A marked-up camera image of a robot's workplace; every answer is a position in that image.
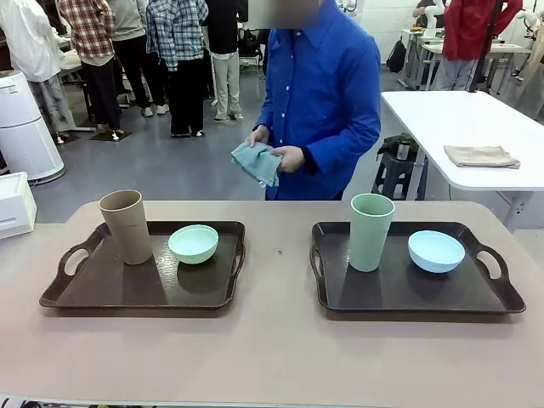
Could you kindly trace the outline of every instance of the blue shirt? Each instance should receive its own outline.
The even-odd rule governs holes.
[[[269,37],[266,100],[256,127],[269,144],[306,146],[319,171],[281,173],[277,200],[330,200],[348,186],[359,158],[380,135],[380,53],[376,42],[335,0],[318,24]]]
[[[201,24],[207,13],[206,0],[150,0],[147,52],[157,53],[171,72],[178,61],[203,58]]]

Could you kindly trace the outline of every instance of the hand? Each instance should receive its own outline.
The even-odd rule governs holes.
[[[274,156],[282,156],[280,171],[285,173],[295,173],[304,164],[304,153],[300,147],[278,147],[270,153]]]
[[[269,142],[270,131],[264,125],[258,125],[252,134],[246,139],[250,147],[253,147],[255,143],[261,142],[267,144]]]

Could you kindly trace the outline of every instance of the person's left hand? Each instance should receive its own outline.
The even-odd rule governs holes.
[[[304,153],[300,147],[283,146],[273,149],[274,156],[282,156],[280,170],[285,173],[295,173],[304,164]]]

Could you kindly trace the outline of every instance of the tray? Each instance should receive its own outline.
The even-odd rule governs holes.
[[[106,224],[60,260],[57,276],[40,298],[58,309],[201,309],[217,310],[233,299],[244,264],[246,228],[238,222],[148,222],[153,258],[126,265]],[[187,225],[205,224],[219,234],[211,259],[199,265],[179,263],[168,249],[170,235]],[[65,272],[70,257],[86,250],[88,257],[74,275]]]
[[[457,238],[467,256],[447,274],[431,274],[415,265],[408,238],[421,230]],[[349,266],[349,223],[318,223],[312,229],[310,262],[321,305],[334,312],[439,312],[506,315],[525,310],[511,285],[508,266],[494,249],[478,242],[468,227],[458,223],[392,223],[380,267],[359,272]],[[501,276],[492,279],[476,257],[489,253]]]

